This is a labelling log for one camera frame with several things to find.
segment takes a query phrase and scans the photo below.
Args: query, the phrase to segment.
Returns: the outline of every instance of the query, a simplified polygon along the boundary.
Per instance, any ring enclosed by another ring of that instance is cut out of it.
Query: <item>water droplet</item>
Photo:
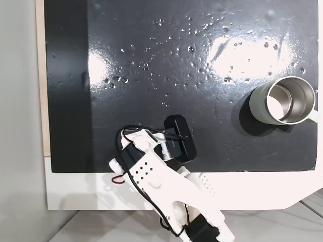
[[[127,84],[129,82],[129,80],[127,78],[125,78],[125,77],[122,78],[122,81],[123,81],[124,84]]]
[[[119,76],[114,76],[114,77],[113,77],[113,80],[114,80],[114,81],[119,82],[119,81],[121,80],[121,77],[119,77]]]
[[[273,10],[268,10],[266,13],[266,18],[272,20],[275,17],[275,12]]]

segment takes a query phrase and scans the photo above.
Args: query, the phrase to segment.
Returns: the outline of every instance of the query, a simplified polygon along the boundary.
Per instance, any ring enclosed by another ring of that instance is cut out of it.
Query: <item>white table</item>
[[[150,210],[151,206],[129,186],[111,183],[113,173],[52,173],[48,146],[48,114],[43,9],[37,1],[38,56],[40,95],[44,138],[45,173],[48,209],[68,210]],[[319,1],[319,10],[323,4]],[[319,19],[319,38],[323,39]],[[319,78],[323,76],[323,57],[319,55]],[[320,95],[318,106],[323,106]],[[322,123],[318,125],[316,168],[302,172],[224,172],[210,173],[221,210],[284,209],[323,188]]]

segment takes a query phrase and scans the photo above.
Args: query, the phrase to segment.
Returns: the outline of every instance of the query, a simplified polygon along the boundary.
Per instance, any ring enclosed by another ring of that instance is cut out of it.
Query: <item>floor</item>
[[[323,191],[304,199],[323,212]],[[319,242],[323,219],[301,203],[284,210],[224,211],[235,242]],[[50,242],[180,241],[161,228],[153,211],[80,211]]]

